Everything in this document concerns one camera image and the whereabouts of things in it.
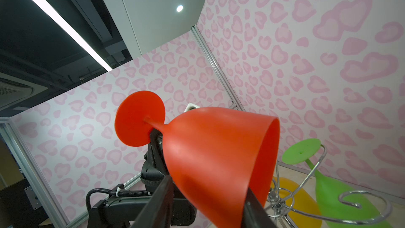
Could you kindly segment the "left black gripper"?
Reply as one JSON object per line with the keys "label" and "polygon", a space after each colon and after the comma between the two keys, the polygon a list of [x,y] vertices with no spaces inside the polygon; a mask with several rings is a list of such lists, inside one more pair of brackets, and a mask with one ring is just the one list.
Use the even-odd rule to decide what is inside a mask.
{"label": "left black gripper", "polygon": [[148,151],[144,155],[145,162],[141,170],[141,181],[150,193],[153,193],[158,188],[164,177],[168,174],[163,155],[162,140],[162,133],[153,129],[150,133]]}

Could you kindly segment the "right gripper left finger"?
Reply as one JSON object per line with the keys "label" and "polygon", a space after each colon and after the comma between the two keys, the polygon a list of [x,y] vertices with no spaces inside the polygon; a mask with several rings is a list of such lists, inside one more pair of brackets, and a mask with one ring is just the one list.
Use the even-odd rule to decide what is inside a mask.
{"label": "right gripper left finger", "polygon": [[131,228],[169,228],[173,217],[174,184],[166,175]]}

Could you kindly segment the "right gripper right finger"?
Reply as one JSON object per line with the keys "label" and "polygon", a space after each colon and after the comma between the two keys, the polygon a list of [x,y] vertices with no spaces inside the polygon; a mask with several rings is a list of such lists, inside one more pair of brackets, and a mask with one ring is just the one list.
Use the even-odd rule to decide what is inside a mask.
{"label": "right gripper right finger", "polygon": [[277,228],[249,188],[244,203],[242,228]]}

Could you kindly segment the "yellow wine glass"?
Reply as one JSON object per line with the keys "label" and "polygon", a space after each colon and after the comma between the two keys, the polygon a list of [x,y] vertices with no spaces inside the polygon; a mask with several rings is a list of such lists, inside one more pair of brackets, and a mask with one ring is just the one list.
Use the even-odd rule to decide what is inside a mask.
{"label": "yellow wine glass", "polygon": [[[288,178],[279,178],[279,186],[293,192],[298,184]],[[304,190],[301,189],[294,196],[294,206],[293,208],[302,212],[321,215],[316,201]],[[296,212],[290,212],[289,217],[299,228],[320,228],[322,226],[322,221],[307,217]]]}

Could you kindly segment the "red wine glass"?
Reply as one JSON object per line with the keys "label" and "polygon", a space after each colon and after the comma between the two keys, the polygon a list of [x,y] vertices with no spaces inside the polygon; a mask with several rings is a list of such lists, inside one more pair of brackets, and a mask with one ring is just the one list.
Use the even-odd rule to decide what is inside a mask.
{"label": "red wine glass", "polygon": [[238,228],[248,191],[265,204],[280,140],[277,117],[202,107],[165,123],[165,106],[151,91],[138,91],[119,106],[115,131],[128,146],[162,133],[163,156],[182,194],[219,228]]}

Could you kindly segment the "green wine glass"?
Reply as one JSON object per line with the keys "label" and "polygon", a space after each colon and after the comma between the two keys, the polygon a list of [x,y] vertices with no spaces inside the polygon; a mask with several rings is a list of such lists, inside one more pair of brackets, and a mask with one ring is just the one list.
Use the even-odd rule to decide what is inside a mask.
{"label": "green wine glass", "polygon": [[[327,177],[318,167],[327,155],[327,148],[316,138],[303,140],[289,147],[282,156],[282,162],[295,165],[307,163],[311,169],[305,180],[287,199],[295,196],[314,175],[316,179],[316,203],[321,215],[314,215],[291,208],[292,212],[326,221],[330,228],[390,228],[387,218],[392,213],[391,203],[382,196],[369,191],[355,190],[346,183]],[[385,209],[380,212],[365,197],[371,195],[384,201]]]}

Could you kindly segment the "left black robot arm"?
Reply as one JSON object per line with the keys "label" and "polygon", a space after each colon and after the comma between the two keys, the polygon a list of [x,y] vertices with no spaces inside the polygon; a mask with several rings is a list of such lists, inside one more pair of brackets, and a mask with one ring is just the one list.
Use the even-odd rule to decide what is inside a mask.
{"label": "left black robot arm", "polygon": [[141,170],[145,190],[96,188],[85,198],[90,228],[170,228],[192,225],[197,209],[169,175],[162,150],[162,133],[154,129]]}

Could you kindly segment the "ceiling strip light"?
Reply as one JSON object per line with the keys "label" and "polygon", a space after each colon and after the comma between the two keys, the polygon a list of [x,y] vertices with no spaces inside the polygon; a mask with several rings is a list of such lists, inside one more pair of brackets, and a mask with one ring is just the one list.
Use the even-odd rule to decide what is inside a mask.
{"label": "ceiling strip light", "polygon": [[100,55],[80,36],[80,34],[53,8],[47,0],[31,0],[33,1],[44,13],[46,13],[58,26],[60,26],[65,33],[74,39],[79,46],[81,46],[90,56],[92,56],[106,71],[112,71]]}

